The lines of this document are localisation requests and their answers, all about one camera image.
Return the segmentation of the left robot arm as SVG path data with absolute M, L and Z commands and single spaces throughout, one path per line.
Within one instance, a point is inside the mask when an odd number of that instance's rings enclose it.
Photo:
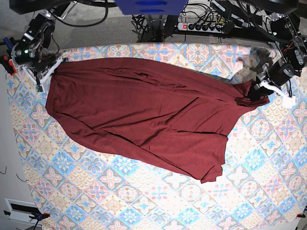
M 277 93 L 282 98 L 283 107 L 292 108 L 296 98 L 292 93 L 291 78 L 299 77 L 307 65 L 307 40 L 299 31 L 299 19 L 294 11 L 297 0 L 247 0 L 246 6 L 238 0 L 242 12 L 252 21 L 254 27 L 268 39 L 276 43 L 281 58 L 272 66 L 263 65 L 262 73 L 252 83 L 248 98 L 259 101 L 265 96 Z M 270 31 L 263 29 L 255 21 L 257 12 L 264 10 L 270 23 Z

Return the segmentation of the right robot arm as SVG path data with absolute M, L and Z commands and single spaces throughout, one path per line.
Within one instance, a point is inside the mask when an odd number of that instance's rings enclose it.
M 71 0 L 11 0 L 9 7 L 18 14 L 38 12 L 31 19 L 21 40 L 11 51 L 12 61 L 36 84 L 37 92 L 47 90 L 47 80 L 63 61 L 57 51 L 48 51 L 54 40 L 56 19 L 63 20 L 76 5 Z

